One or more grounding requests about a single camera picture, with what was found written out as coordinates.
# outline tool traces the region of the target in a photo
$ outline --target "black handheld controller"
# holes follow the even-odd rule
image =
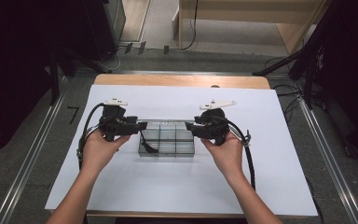
[[[194,120],[197,124],[186,122],[186,128],[193,136],[214,139],[214,144],[217,146],[225,143],[229,127],[225,112],[221,108],[207,110],[201,116],[194,117]]]
[[[115,136],[132,135],[145,130],[147,122],[138,122],[138,117],[124,117],[126,109],[119,105],[106,105],[100,118],[98,128],[105,133],[108,142],[115,140]]]

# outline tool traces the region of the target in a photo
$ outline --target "metal rail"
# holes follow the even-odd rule
[[[313,110],[309,110],[303,100],[300,101],[300,106],[310,126],[310,130],[315,137],[318,148],[324,159],[324,163],[326,164],[326,167],[333,179],[333,182],[336,185],[339,198],[341,199],[342,204],[344,205],[345,210],[348,213],[348,217],[351,220],[351,223],[358,224],[358,204],[356,202],[356,198],[351,192],[351,189],[344,175],[339,169],[337,161],[334,158],[334,155],[330,149],[330,146],[327,143],[327,140],[322,132],[321,127],[319,126],[318,120],[316,119]]]
[[[19,201],[25,184],[27,183],[30,173],[34,168],[41,148],[45,143],[46,137],[48,136],[51,125],[55,120],[58,111],[60,110],[63,97],[68,87],[67,77],[62,78],[61,87],[62,91],[59,95],[59,98],[57,99],[56,104],[49,108],[48,113],[46,114],[45,119],[43,120],[43,123],[40,126],[39,131],[37,132],[36,137],[24,159],[24,162],[22,163],[22,166],[7,192],[7,196],[5,197],[5,200],[0,208],[0,223],[8,223],[14,208]]]

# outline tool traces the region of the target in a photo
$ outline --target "white table surface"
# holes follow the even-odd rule
[[[46,209],[57,208],[78,174],[77,142],[91,109],[112,97],[128,101],[125,116],[138,119],[194,119],[202,113],[200,105],[212,99],[236,101],[223,110],[243,133],[250,131],[257,193],[278,216],[317,216],[275,91],[160,86],[91,87]],[[89,126],[97,124],[101,114],[100,108]],[[194,158],[141,158],[138,146],[136,134],[101,172],[89,200],[89,214],[242,214],[233,191],[199,138],[195,139]],[[250,179],[244,152],[242,162]]]

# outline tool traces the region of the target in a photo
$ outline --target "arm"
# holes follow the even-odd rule
[[[121,136],[113,142],[107,142],[100,130],[89,136],[83,150],[82,169],[47,223],[82,223],[99,173],[129,139],[129,136]]]
[[[207,139],[201,139],[201,142],[211,152],[217,168],[237,196],[248,223],[281,223],[255,193],[243,174],[241,141],[229,132],[226,142],[220,147]]]

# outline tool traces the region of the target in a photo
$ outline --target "black stand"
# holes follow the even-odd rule
[[[324,37],[326,36],[326,34],[328,34],[329,29],[332,29],[332,27],[330,27],[330,21],[336,17],[337,9],[341,4],[342,3],[339,0],[333,0],[331,2],[330,7],[324,13],[324,16],[322,17],[321,21],[316,26],[315,31],[310,36],[310,40],[301,50],[297,51],[296,53],[290,55],[287,58],[280,60],[279,62],[262,71],[252,73],[252,75],[257,77],[264,77],[269,73],[277,70],[278,68],[289,64],[290,62],[296,61],[293,67],[290,69],[288,75],[291,79],[298,80],[304,74],[304,72],[307,72],[304,97],[307,106],[309,107],[309,109],[312,109],[310,97],[312,81],[316,74],[316,66],[318,60],[317,54],[321,48]]]
[[[58,82],[58,69],[57,64],[60,65],[63,73],[67,77],[74,77],[76,68],[71,62],[71,58],[80,61],[86,66],[92,68],[97,73],[106,73],[97,64],[90,62],[81,55],[77,54],[71,49],[66,47],[57,48],[54,46],[50,50],[49,66],[50,66],[50,80],[51,80],[51,105],[54,105],[60,95],[59,82]]]

